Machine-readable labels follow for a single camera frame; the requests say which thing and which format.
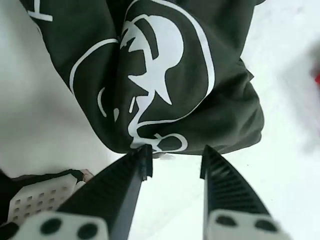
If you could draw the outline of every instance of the white printed logo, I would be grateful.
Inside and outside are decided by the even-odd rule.
[[[133,4],[138,2],[139,0],[134,0],[129,9]],[[186,18],[192,23],[194,26],[197,36],[199,38],[199,42],[201,45],[201,49],[203,51],[204,60],[207,67],[208,72],[208,89],[204,98],[211,92],[215,83],[215,72],[214,65],[212,62],[211,53],[209,50],[209,45],[205,33],[198,22],[185,10],[180,8],[179,6],[164,0],[152,0],[155,3],[167,6],[169,8],[175,9],[178,12],[184,14]],[[138,20],[144,19],[149,25],[152,27],[156,38],[158,57],[153,59],[152,57],[152,49],[149,45],[149,42],[142,32],[142,30],[135,24]],[[134,96],[131,101],[129,112],[132,113],[134,103],[136,102],[138,106],[138,111],[136,115],[133,117],[131,122],[128,125],[128,133],[133,138],[132,143],[130,145],[131,148],[135,149],[144,144],[149,144],[152,146],[154,153],[158,152],[181,152],[187,149],[188,141],[187,139],[179,134],[179,133],[171,133],[165,136],[161,136],[158,133],[155,134],[155,139],[141,137],[138,133],[138,129],[143,126],[154,125],[154,124],[165,124],[165,123],[173,123],[179,121],[189,114],[191,114],[198,105],[202,102],[202,99],[194,109],[188,112],[183,117],[178,119],[168,119],[168,120],[148,120],[140,122],[140,119],[145,111],[152,104],[156,93],[168,104],[172,105],[172,101],[170,99],[168,89],[166,86],[166,71],[171,69],[179,64],[184,54],[184,41],[182,34],[179,28],[172,22],[170,19],[159,16],[159,15],[146,15],[141,14],[134,18],[132,21],[126,21],[123,25],[122,33],[125,33],[120,48],[123,48],[127,45],[129,41],[131,42],[130,47],[128,48],[129,52],[134,51],[143,51],[144,54],[144,63],[146,73],[142,75],[128,75],[127,77],[134,82],[136,85],[140,86],[142,89],[148,92],[146,95]],[[166,138],[174,137],[180,141],[180,147],[177,149],[163,150],[159,147],[161,141]]]

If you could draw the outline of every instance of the white graphic print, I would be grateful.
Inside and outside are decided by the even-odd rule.
[[[28,14],[30,17],[43,21],[52,22],[54,20],[51,15],[40,13],[40,0],[34,0],[34,11],[28,10]]]
[[[71,72],[70,72],[70,77],[69,77],[69,86],[70,86],[70,90],[72,92],[73,95],[75,95],[75,91],[74,91],[74,79],[75,79],[75,74],[77,71],[77,68],[79,67],[79,65],[83,62],[83,60],[85,60],[90,54],[92,54],[95,50],[97,50],[98,48],[107,45],[107,44],[117,44],[118,40],[115,38],[110,38],[110,39],[105,39],[102,40],[98,43],[96,43],[95,45],[93,45],[92,47],[90,47],[77,61],[76,63],[73,65]]]
[[[140,0],[134,0],[130,6],[128,7],[127,13],[133,4]],[[207,67],[208,73],[208,88],[206,95],[203,99],[212,91],[215,84],[215,70],[214,65],[209,49],[208,40],[206,35],[199,25],[199,23],[185,10],[180,8],[179,6],[164,0],[150,0],[155,3],[167,6],[178,12],[182,13],[186,16],[186,18],[192,23],[197,33],[200,46],[203,52],[205,64]],[[146,39],[146,36],[143,32],[135,25],[135,23],[140,20],[145,19],[153,29],[156,43],[158,47],[158,57],[156,59],[152,58],[151,47]],[[122,42],[120,44],[120,48],[126,46],[126,44],[133,39],[128,51],[133,52],[137,50],[142,50],[144,53],[145,60],[145,68],[146,73],[138,76],[129,75],[128,78],[146,90],[148,92],[147,96],[136,96],[135,101],[138,106],[138,112],[133,117],[132,121],[128,125],[128,133],[131,137],[133,137],[131,148],[138,148],[144,144],[149,144],[152,146],[154,153],[158,152],[181,152],[187,149],[188,141],[187,139],[178,133],[171,133],[166,136],[160,136],[158,133],[154,136],[156,139],[144,138],[139,136],[138,129],[143,126],[154,125],[154,124],[163,124],[163,123],[173,123],[179,121],[189,114],[191,114],[203,101],[199,101],[199,103],[186,115],[178,118],[178,119],[168,119],[168,120],[151,120],[151,121],[143,121],[139,122],[143,113],[149,108],[152,101],[155,98],[155,94],[157,94],[169,105],[172,105],[172,101],[170,99],[168,89],[166,86],[165,74],[166,71],[172,67],[178,65],[181,61],[183,53],[184,53],[184,42],[182,38],[182,34],[178,27],[169,19],[158,16],[158,15],[146,15],[142,14],[137,16],[132,21],[125,21],[123,25],[122,33],[125,33],[123,36]],[[159,147],[161,141],[166,138],[174,137],[177,138],[181,142],[181,146],[178,149],[170,149],[170,150],[162,150]]]
[[[113,117],[114,117],[114,122],[116,122],[119,117],[119,109],[118,108],[113,109]]]
[[[102,93],[104,92],[105,89],[106,89],[106,88],[103,87],[103,88],[99,91],[99,93],[98,93],[98,98],[97,98],[97,102],[98,102],[98,107],[99,107],[99,109],[100,109],[100,112],[101,112],[102,115],[106,118],[106,117],[107,117],[107,114],[106,114],[106,112],[105,112],[105,110],[104,110],[104,108],[103,108],[103,106],[102,106],[102,102],[101,102]]]

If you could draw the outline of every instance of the white outline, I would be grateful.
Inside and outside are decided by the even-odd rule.
[[[98,106],[99,106],[99,109],[100,109],[102,115],[106,118],[106,117],[107,117],[107,114],[106,114],[106,112],[105,112],[105,110],[104,110],[104,107],[102,106],[102,103],[101,103],[102,93],[104,92],[105,89],[106,89],[106,88],[103,87],[103,88],[99,91],[98,97],[97,97],[97,102],[98,102]]]
[[[75,91],[74,91],[74,79],[75,79],[75,74],[77,71],[77,68],[79,67],[79,65],[82,63],[83,60],[85,60],[90,54],[92,54],[95,50],[97,50],[98,48],[107,45],[107,44],[114,44],[114,43],[118,43],[118,40],[115,38],[110,38],[110,39],[105,39],[102,40],[98,43],[96,43],[95,45],[93,45],[92,47],[90,47],[79,59],[78,61],[76,61],[76,63],[73,65],[71,72],[70,72],[70,77],[69,77],[69,87],[70,90],[72,92],[73,95],[75,95]]]
[[[30,17],[40,19],[47,22],[52,22],[54,17],[48,14],[40,13],[40,0],[34,0],[34,11],[27,11]]]
[[[136,2],[138,2],[140,0],[134,0],[128,7],[126,13],[125,13],[125,18],[127,18],[127,13],[129,11],[129,9],[132,7],[133,4],[135,4]],[[212,60],[212,56],[211,56],[211,52],[210,52],[210,47],[209,47],[209,43],[206,37],[206,34],[204,32],[204,30],[202,29],[202,27],[200,26],[200,24],[194,19],[193,16],[191,16],[187,11],[185,11],[183,8],[179,7],[178,5],[175,5],[172,2],[169,1],[165,1],[165,0],[149,0],[155,3],[158,3],[160,5],[172,8],[174,10],[177,10],[178,12],[180,12],[181,14],[183,14],[193,25],[195,32],[197,34],[197,37],[199,39],[199,43],[202,49],[202,53],[203,53],[203,57],[204,57],[204,62],[207,68],[207,74],[208,74],[208,88],[206,91],[206,95],[204,96],[204,98],[199,101],[199,103],[186,115],[177,118],[177,119],[169,119],[169,120],[158,120],[158,121],[143,121],[137,124],[136,129],[139,129],[140,127],[146,126],[146,125],[153,125],[153,124],[165,124],[165,123],[173,123],[173,122],[177,122],[181,119],[186,118],[187,116],[189,116],[201,103],[202,101],[211,93],[211,91],[213,90],[214,86],[215,86],[215,67],[214,67],[214,63]]]

